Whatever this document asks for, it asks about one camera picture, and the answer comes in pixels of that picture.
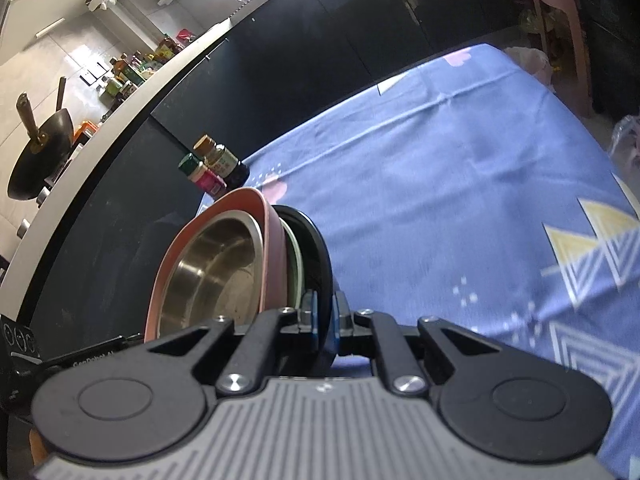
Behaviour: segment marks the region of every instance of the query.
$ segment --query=spice jar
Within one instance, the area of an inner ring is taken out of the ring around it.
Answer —
[[[219,199],[226,193],[224,180],[207,168],[193,153],[189,153],[180,161],[178,169],[213,199]]]
[[[238,160],[224,144],[216,144],[208,135],[200,137],[193,146],[193,151],[211,171],[222,177],[229,190],[244,186],[249,178],[249,167]]]

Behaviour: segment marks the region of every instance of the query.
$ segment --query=pink heart pattern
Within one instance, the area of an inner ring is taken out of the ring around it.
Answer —
[[[287,192],[287,183],[279,181],[275,173],[270,173],[265,177],[261,191],[267,202],[275,205]]]
[[[471,54],[469,51],[471,47],[463,48],[457,52],[452,52],[451,54],[447,54],[446,56],[442,56],[444,61],[449,63],[451,66],[463,66],[465,61],[471,59]]]

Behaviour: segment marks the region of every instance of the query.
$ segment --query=pink bowl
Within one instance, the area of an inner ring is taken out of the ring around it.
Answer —
[[[240,210],[249,213],[260,226],[264,245],[262,262],[262,287],[258,312],[279,308],[287,304],[287,249],[284,229],[275,209],[266,201],[262,193],[252,187],[241,187],[219,200],[207,210],[185,225],[160,263],[156,281],[151,292],[149,310],[146,315],[145,342],[158,335],[158,324],[164,302],[166,286],[171,278],[175,264],[187,243],[213,217],[222,212]]]

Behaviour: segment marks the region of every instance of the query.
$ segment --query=metal screw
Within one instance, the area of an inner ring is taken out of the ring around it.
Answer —
[[[249,385],[249,379],[240,374],[229,374],[222,378],[220,387],[228,392],[240,392]]]
[[[424,379],[416,375],[403,375],[394,381],[394,389],[404,394],[414,394],[425,386]]]
[[[328,393],[333,389],[334,389],[334,387],[331,386],[329,383],[322,383],[322,384],[318,384],[318,386],[316,386],[316,390],[318,390],[321,394]]]

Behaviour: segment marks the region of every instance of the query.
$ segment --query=white countertop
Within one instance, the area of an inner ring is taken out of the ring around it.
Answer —
[[[206,51],[226,34],[236,23],[268,0],[250,0],[235,12],[231,18],[209,29],[194,43],[164,65],[152,78],[146,81],[129,97],[113,115],[100,127],[90,142],[82,149],[69,165],[51,194],[44,201],[31,226],[18,246],[9,265],[6,276],[0,286],[0,304],[3,313],[16,319],[22,306],[38,263],[62,220],[68,206],[75,198],[84,181],[94,167],[124,131],[129,123],[140,113],[155,95],[166,86],[180,70],[193,59]]]

